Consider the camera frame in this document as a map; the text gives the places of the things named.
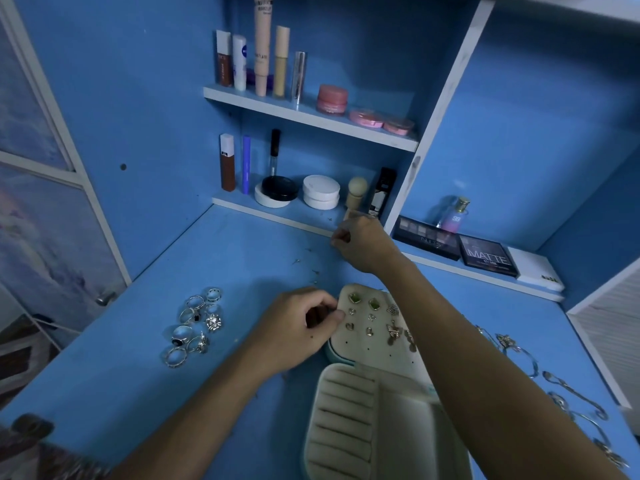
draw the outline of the blue desk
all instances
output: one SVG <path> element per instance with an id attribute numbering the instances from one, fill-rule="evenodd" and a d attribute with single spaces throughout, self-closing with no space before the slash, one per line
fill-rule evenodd
<path id="1" fill-rule="evenodd" d="M 510 334 L 538 358 L 541 371 L 603 405 L 611 419 L 600 423 L 631 464 L 627 474 L 640 479 L 638 445 L 558 305 L 434 268 L 420 270 L 471 322 Z M 0 421 L 36 413 L 55 423 L 51 441 L 117 463 L 196 391 L 277 293 L 313 282 L 336 296 L 350 282 L 382 287 L 342 261 L 326 237 L 213 206 L 21 391 Z M 211 336 L 207 354 L 169 369 L 161 361 L 166 334 L 184 300 L 209 286 L 223 290 L 224 327 Z M 308 414 L 326 365 L 319 353 L 266 382 L 205 478 L 301 478 Z M 564 389 L 541 377 L 536 382 L 564 395 L 577 411 L 592 413 Z M 585 431 L 596 435 L 587 426 Z M 474 474 L 482 478 L 477 467 Z"/>

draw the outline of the cabinet door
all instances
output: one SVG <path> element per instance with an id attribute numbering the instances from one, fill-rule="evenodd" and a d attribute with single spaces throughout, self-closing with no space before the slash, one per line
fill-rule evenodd
<path id="1" fill-rule="evenodd" d="M 0 23 L 0 151 L 69 169 Z"/>
<path id="2" fill-rule="evenodd" d="M 82 331 L 125 283 L 82 190 L 0 165 L 0 280 L 31 314 Z"/>

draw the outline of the cosmetic tube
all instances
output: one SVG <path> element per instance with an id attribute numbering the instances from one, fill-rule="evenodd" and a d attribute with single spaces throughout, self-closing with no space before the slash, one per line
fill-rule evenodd
<path id="1" fill-rule="evenodd" d="M 291 78 L 291 101 L 300 104 L 305 86 L 305 72 L 307 71 L 307 53 L 296 52 L 293 59 L 293 76 Z"/>
<path id="2" fill-rule="evenodd" d="M 238 91 L 246 89 L 246 39 L 234 35 L 234 86 Z"/>
<path id="3" fill-rule="evenodd" d="M 222 86 L 233 85 L 231 77 L 231 33 L 216 30 L 216 46 L 218 49 L 218 81 Z"/>
<path id="4" fill-rule="evenodd" d="M 289 28 L 276 27 L 276 73 L 273 80 L 273 95 L 284 97 L 284 82 L 287 77 L 287 58 L 289 57 Z"/>
<path id="5" fill-rule="evenodd" d="M 271 9 L 273 0 L 253 0 L 255 2 L 255 94 L 267 95 L 269 75 L 269 42 L 271 41 Z"/>
<path id="6" fill-rule="evenodd" d="M 220 180 L 222 181 L 222 190 L 227 192 L 236 190 L 234 137 L 226 133 L 220 135 Z"/>
<path id="7" fill-rule="evenodd" d="M 271 160 L 269 161 L 269 176 L 276 175 L 278 170 L 278 152 L 280 151 L 280 130 L 271 130 Z"/>
<path id="8" fill-rule="evenodd" d="M 249 195 L 249 172 L 251 171 L 251 137 L 242 137 L 242 193 Z"/>

